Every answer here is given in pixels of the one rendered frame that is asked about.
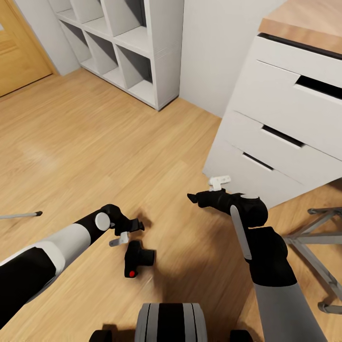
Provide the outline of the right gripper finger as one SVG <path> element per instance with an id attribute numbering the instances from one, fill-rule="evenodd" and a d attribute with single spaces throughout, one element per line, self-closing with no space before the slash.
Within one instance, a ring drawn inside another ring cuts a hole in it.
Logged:
<path id="1" fill-rule="evenodd" d="M 188 198 L 191 200 L 191 202 L 193 203 L 193 204 L 196 204 L 196 203 L 198 203 L 198 194 L 196 193 L 196 195 L 195 194 L 187 194 L 187 196 L 188 196 Z"/>

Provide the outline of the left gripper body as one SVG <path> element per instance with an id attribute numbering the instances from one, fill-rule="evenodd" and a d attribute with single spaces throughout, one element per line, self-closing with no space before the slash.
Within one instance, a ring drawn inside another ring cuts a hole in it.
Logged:
<path id="1" fill-rule="evenodd" d="M 122 232 L 125 231 L 129 231 L 129 232 L 134 232 L 134 231 L 138 231 L 139 230 L 139 220 L 138 219 L 132 219 L 129 220 L 128 218 L 126 218 L 126 224 L 123 228 L 120 229 L 114 229 L 114 235 L 115 236 L 120 236 Z"/>

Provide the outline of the digital camera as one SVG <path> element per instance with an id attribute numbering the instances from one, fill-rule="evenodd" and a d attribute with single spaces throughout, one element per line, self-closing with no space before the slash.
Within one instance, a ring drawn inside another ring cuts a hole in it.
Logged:
<path id="1" fill-rule="evenodd" d="M 135 278 L 138 276 L 136 271 L 138 266 L 153 266 L 154 251 L 151 249 L 144 250 L 142 249 L 142 242 L 132 240 L 129 242 L 124 259 L 124 276 L 126 278 Z"/>

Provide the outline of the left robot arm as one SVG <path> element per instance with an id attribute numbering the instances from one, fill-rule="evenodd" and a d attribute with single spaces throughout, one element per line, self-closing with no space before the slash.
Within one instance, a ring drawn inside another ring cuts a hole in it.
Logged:
<path id="1" fill-rule="evenodd" d="M 110 247 L 128 243 L 130 232 L 145 231 L 143 222 L 129 220 L 118 206 L 107 204 L 0 262 L 0 330 L 110 228 L 121 236 Z"/>

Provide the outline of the robot trunk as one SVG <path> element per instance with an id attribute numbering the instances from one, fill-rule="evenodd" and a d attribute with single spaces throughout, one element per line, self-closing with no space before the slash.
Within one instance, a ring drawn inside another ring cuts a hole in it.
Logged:
<path id="1" fill-rule="evenodd" d="M 143 304 L 134 342 L 208 342 L 200 304 Z"/>

